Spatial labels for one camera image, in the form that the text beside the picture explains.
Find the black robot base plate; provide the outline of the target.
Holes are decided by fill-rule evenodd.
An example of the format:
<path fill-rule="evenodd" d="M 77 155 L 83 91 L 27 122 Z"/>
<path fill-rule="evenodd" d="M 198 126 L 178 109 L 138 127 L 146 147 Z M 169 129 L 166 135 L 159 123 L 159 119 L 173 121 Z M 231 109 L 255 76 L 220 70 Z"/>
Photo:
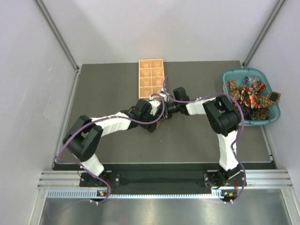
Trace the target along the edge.
<path fill-rule="evenodd" d="M 196 193 L 209 188 L 237 188 L 245 181 L 240 167 L 226 172 L 217 163 L 105 164 L 98 180 L 83 172 L 80 187 L 105 187 L 121 193 Z"/>

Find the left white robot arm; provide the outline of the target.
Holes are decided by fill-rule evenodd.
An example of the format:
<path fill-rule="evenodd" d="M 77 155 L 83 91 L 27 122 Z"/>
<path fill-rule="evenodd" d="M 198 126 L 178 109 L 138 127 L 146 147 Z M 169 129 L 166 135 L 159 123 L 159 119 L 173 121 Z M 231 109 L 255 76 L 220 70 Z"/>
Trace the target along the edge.
<path fill-rule="evenodd" d="M 163 116 L 165 104 L 162 101 L 138 100 L 135 106 L 116 114 L 90 118 L 82 115 L 63 139 L 63 149 L 67 148 L 80 162 L 81 167 L 91 173 L 90 180 L 96 186 L 106 182 L 104 166 L 96 156 L 100 139 L 118 131 L 126 131 L 140 126 L 149 132 Z"/>

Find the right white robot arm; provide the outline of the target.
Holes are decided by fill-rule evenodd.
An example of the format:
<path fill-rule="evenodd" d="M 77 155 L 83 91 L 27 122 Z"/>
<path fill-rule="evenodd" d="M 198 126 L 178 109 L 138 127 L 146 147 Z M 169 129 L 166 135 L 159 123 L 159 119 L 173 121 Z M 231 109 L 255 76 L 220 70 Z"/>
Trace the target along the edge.
<path fill-rule="evenodd" d="M 167 115 L 180 112 L 185 115 L 206 115 L 212 130 L 217 134 L 220 159 L 216 172 L 204 174 L 207 186 L 217 189 L 231 185 L 240 173 L 236 154 L 236 138 L 241 115 L 227 96 L 221 95 L 208 99 L 190 100 L 183 87 L 173 90 L 171 97 L 165 88 L 162 89 Z"/>

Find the wooden eight-compartment box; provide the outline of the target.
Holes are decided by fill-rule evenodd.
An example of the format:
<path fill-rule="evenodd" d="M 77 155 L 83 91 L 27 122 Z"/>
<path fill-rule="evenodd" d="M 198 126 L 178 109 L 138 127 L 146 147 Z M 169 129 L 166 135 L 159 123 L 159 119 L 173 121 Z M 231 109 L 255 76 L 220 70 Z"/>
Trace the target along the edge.
<path fill-rule="evenodd" d="M 139 60 L 138 97 L 148 98 L 152 94 L 159 94 L 165 79 L 163 59 Z"/>

